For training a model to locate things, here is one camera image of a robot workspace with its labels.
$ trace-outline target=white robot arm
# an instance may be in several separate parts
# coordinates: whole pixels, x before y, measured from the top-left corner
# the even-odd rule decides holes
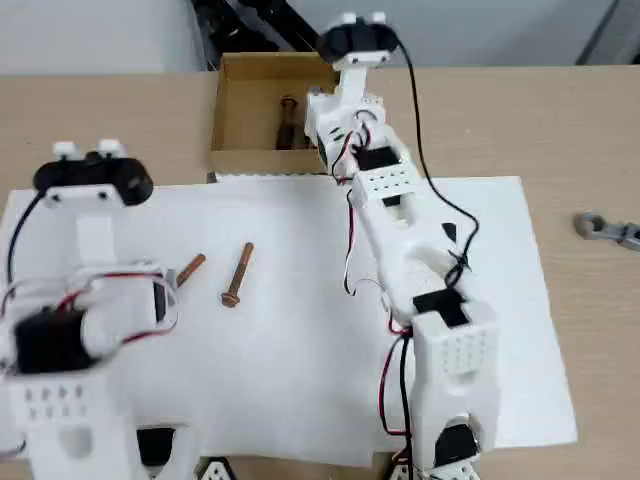
[[[447,278],[461,259],[451,254],[455,232],[430,211],[441,195],[385,123],[382,99],[365,92],[368,69],[386,62],[398,42],[381,13],[369,21],[345,14],[323,34],[319,53],[341,72],[340,83],[332,94],[309,92],[305,133],[328,173],[351,183],[348,200],[366,230],[379,283],[393,317],[413,337],[409,477],[474,479],[470,462],[495,445],[498,330],[473,274]]]
[[[118,263],[111,220],[119,209],[144,202],[153,184],[114,141],[101,142],[86,157],[68,142],[56,144],[54,153],[58,161],[34,177],[39,193],[32,204],[42,201],[73,219],[70,233],[82,267],[14,281],[9,255],[0,359],[11,409],[38,480],[148,480],[113,359],[124,345],[173,329],[177,297],[159,266]],[[155,478],[191,480],[197,431],[172,427],[171,456]]]

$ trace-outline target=wooden table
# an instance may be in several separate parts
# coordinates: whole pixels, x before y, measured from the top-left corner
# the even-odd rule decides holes
[[[576,445],[498,451],[485,479],[631,478],[640,467],[640,261],[587,242],[571,215],[597,209],[640,221],[640,70],[615,68],[441,69],[418,72],[423,139],[438,176],[523,178],[579,425]],[[29,185],[50,145],[90,147],[116,137],[157,183],[204,182],[215,74],[0,78],[0,198]],[[371,75],[390,123],[415,146],[404,70]],[[214,165],[228,166],[225,154]],[[377,470],[382,465],[376,459]],[[233,461],[245,479],[367,479],[367,470],[271,459]],[[24,478],[4,465],[0,478]]]

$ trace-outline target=metal wrench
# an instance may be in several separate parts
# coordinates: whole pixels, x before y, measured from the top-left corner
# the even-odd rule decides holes
[[[576,231],[587,240],[614,240],[629,250],[640,251],[640,225],[635,223],[608,223],[593,213],[579,213],[573,218]]]

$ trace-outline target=copper screw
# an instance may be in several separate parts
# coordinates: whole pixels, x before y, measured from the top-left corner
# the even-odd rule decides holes
[[[225,307],[233,308],[240,303],[238,290],[240,290],[240,284],[244,278],[244,273],[247,271],[247,265],[249,265],[249,259],[251,258],[252,252],[253,243],[245,243],[244,249],[242,250],[242,256],[240,257],[240,261],[236,267],[236,272],[233,274],[233,280],[231,280],[231,285],[229,285],[229,290],[222,294],[222,304]]]
[[[202,265],[206,259],[207,257],[205,257],[202,253],[199,253],[193,260],[191,260],[191,262],[189,262],[189,265],[187,265],[185,269],[180,272],[178,278],[176,278],[176,285],[178,286],[178,288],[180,288],[187,280],[189,280],[189,277],[193,275],[193,273],[198,268],[200,268],[200,265]]]

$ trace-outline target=white paper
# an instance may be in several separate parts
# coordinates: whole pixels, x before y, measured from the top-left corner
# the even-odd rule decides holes
[[[501,328],[499,446],[575,441],[519,179],[438,183],[482,222],[470,262],[486,282]],[[355,298],[342,290],[344,195],[328,178],[225,178],[214,185],[157,188],[148,202],[117,215],[122,260],[154,258],[180,269],[196,253],[207,256],[180,291],[178,328],[123,349],[116,360],[140,423],[191,422],[201,428],[208,455],[365,466],[374,450],[398,446],[384,436],[377,417],[380,368],[392,341],[380,292],[366,283]],[[31,197],[10,196],[2,245]],[[437,202],[425,208],[449,215]],[[352,278],[371,277],[375,263],[362,229],[357,236]],[[73,222],[38,207],[20,237],[16,277],[77,264],[73,239]],[[256,248],[241,303],[230,310],[219,295],[246,241]],[[400,422],[391,388],[396,374],[392,370],[388,382],[392,422]],[[0,441],[3,431],[0,425]]]

